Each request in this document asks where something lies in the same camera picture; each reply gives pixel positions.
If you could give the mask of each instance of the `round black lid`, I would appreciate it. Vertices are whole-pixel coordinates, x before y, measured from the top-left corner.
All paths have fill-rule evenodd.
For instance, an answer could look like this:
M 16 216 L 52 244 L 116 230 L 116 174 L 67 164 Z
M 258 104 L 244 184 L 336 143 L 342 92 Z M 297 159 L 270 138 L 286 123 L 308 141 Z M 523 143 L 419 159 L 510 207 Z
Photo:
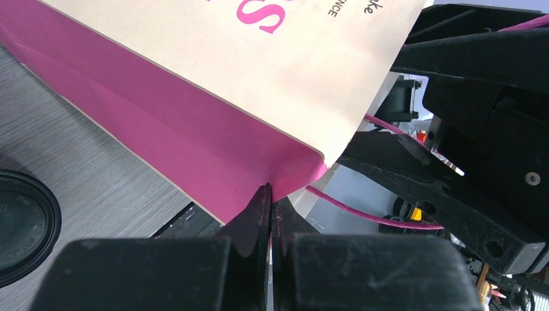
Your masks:
M 0 288 L 36 269 L 61 229 L 53 193 L 28 175 L 0 170 Z

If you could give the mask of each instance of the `gray table surface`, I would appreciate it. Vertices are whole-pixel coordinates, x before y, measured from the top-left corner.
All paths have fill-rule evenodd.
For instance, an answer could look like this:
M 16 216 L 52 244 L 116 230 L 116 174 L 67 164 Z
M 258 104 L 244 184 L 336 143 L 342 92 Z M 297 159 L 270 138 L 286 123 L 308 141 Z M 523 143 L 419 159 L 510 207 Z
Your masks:
M 62 230 L 34 272 L 0 288 L 0 310 L 26 310 L 53 258 L 88 237 L 149 237 L 190 200 L 55 95 L 0 45 L 0 168 L 57 196 Z

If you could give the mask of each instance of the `paper bag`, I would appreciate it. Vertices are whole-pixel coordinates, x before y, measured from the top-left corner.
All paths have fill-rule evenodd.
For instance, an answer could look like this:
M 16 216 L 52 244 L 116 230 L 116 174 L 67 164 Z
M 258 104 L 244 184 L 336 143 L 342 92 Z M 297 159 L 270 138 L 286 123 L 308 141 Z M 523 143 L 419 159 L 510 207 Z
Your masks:
M 2 0 L 0 41 L 228 222 L 334 164 L 424 3 Z

